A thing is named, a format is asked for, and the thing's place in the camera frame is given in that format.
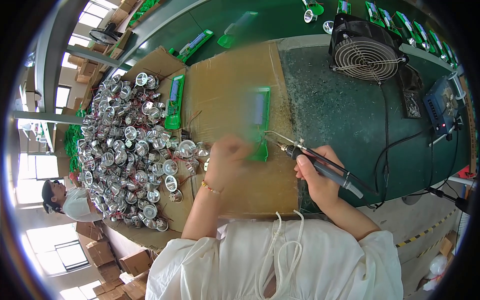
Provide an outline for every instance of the concrete floor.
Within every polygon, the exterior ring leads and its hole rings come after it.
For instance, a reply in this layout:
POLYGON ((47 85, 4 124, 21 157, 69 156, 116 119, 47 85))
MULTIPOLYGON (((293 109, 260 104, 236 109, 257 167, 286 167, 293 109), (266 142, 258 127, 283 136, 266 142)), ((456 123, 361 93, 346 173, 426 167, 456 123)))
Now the concrete floor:
MULTIPOLYGON (((449 184, 461 193, 462 185, 449 181, 449 184)), ((454 195, 447 185, 442 190, 454 195)), ((393 233, 395 244, 401 243, 430 228, 455 209, 454 203, 436 196, 426 194, 414 205, 406 205, 401 198, 386 202, 376 212, 367 207, 359 210, 370 217, 381 229, 393 233)), ((408 300, 425 300, 431 292, 422 289, 416 291, 420 279, 429 271, 430 261, 438 254, 440 244, 417 258, 417 255, 434 245, 449 231, 457 230, 459 210, 457 209, 446 221, 425 236, 398 248, 398 257, 402 267, 404 298, 408 300)), ((143 247, 135 244, 108 226, 103 226, 104 233, 117 258, 137 252, 143 247)))

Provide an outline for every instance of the fan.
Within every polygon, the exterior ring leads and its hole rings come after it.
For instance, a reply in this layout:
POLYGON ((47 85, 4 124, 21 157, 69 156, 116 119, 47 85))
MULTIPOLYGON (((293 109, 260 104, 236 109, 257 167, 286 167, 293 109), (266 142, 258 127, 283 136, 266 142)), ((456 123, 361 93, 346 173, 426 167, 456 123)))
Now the fan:
POLYGON ((339 13, 335 16, 328 53, 330 68, 345 75, 376 81, 393 77, 408 62, 398 50, 400 36, 361 18, 339 13))
POLYGON ((104 46, 114 45, 118 42, 121 33, 116 32, 115 28, 117 25, 115 23, 110 23, 105 29, 94 28, 90 30, 88 35, 94 40, 97 44, 104 46))

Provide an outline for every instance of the soldering iron handle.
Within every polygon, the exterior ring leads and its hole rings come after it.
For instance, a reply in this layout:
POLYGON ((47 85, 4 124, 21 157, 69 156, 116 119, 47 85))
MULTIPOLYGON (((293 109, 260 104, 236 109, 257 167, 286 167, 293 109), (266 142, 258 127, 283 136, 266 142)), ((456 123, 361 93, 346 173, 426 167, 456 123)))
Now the soldering iron handle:
MULTIPOLYGON (((292 159, 297 159, 297 156, 299 156, 300 154, 304 154, 304 153, 300 149, 295 147, 295 149, 293 149, 293 151, 291 152, 290 156, 292 157, 292 159)), ((340 174, 338 174, 337 172, 333 171, 328 166, 319 162, 315 157, 310 156, 310 155, 305 155, 305 156, 308 157, 308 159, 312 162, 312 164, 315 167, 315 169, 317 170, 317 172, 319 172, 321 175, 333 180, 334 182, 339 184, 341 187, 345 187, 346 180, 340 174)))

